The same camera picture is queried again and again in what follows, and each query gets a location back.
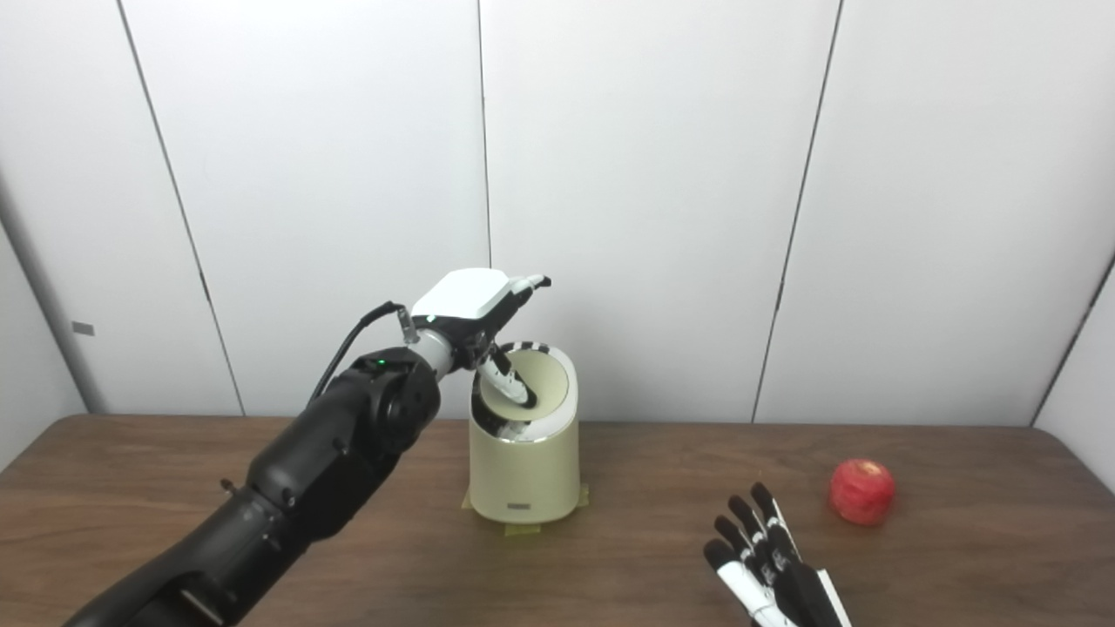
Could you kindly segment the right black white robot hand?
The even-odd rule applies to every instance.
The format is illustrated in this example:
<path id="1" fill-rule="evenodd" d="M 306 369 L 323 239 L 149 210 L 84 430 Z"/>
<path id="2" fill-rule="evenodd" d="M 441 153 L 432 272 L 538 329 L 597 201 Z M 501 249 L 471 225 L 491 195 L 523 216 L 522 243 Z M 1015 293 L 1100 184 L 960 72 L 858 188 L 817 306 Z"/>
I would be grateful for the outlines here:
<path id="1" fill-rule="evenodd" d="M 852 624 L 828 572 L 803 559 L 769 488 L 755 482 L 727 507 L 733 515 L 712 520 L 718 536 L 702 556 L 753 626 Z"/>

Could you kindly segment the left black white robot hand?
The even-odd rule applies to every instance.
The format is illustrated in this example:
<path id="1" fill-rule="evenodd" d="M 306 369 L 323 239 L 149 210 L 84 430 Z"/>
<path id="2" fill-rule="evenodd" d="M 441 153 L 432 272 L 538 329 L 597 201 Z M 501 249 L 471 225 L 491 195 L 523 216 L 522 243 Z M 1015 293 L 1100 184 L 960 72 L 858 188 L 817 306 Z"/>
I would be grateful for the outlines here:
<path id="1" fill-rule="evenodd" d="M 418 354 L 435 382 L 457 370 L 477 372 L 518 408 L 534 408 L 535 393 L 512 365 L 497 335 L 535 291 L 552 286 L 547 274 L 510 277 L 489 267 L 450 271 L 410 310 Z"/>

